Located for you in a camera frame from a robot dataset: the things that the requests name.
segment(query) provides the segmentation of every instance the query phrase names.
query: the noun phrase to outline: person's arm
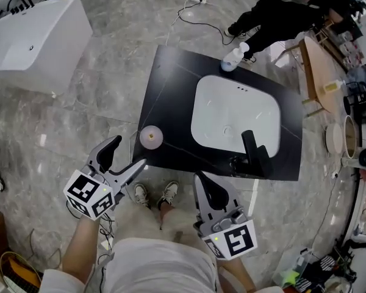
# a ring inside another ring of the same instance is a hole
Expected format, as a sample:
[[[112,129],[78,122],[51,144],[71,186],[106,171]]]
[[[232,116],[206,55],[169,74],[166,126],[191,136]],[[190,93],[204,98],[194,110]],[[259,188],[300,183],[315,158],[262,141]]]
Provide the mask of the person's arm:
[[[87,282],[96,262],[99,221],[82,216],[62,259],[62,271]]]
[[[247,293],[257,291],[254,281],[252,281],[240,258],[235,258],[230,261],[217,261],[217,266],[224,268],[235,276],[235,278],[243,285]]]

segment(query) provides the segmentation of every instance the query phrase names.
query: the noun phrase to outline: black shoe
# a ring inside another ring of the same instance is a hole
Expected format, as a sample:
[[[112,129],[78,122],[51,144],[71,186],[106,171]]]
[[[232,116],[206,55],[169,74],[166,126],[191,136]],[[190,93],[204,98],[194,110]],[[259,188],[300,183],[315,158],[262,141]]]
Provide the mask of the black shoe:
[[[242,59],[242,63],[247,64],[247,66],[249,66],[251,68],[252,64],[256,62],[256,58],[252,56],[252,58],[250,59],[246,59],[245,57],[243,57]]]
[[[229,28],[224,30],[224,35],[227,37],[231,37],[231,38],[233,38],[233,37],[242,38],[242,39],[246,38],[246,33],[242,32],[240,35],[235,36],[229,32]]]

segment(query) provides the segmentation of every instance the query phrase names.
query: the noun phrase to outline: black faucet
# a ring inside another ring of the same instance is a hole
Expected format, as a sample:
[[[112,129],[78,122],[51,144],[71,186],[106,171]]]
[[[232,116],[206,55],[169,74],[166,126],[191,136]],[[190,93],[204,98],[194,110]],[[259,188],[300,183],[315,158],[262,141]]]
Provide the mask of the black faucet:
[[[254,133],[246,130],[242,133],[246,159],[234,157],[232,166],[236,173],[243,173],[268,179],[273,173],[273,166],[264,145],[257,147]]]

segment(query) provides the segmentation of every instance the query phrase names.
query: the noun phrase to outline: green object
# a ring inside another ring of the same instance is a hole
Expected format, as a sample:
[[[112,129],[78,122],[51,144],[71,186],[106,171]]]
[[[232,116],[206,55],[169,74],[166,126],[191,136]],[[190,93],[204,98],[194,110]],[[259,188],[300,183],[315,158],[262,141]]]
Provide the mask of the green object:
[[[293,269],[289,269],[286,271],[281,272],[281,276],[283,277],[283,285],[286,283],[290,285],[295,285],[296,279],[300,274],[297,271],[294,271]]]

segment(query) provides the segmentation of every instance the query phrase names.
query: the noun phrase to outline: white shirt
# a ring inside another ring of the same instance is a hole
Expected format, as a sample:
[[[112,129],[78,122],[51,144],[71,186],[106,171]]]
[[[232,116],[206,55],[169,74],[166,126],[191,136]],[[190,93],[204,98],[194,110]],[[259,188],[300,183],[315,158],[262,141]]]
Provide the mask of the white shirt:
[[[217,270],[210,257],[174,242],[128,238],[115,244],[106,268],[104,293],[215,292]],[[58,270],[46,270],[41,293],[80,293],[84,284]]]

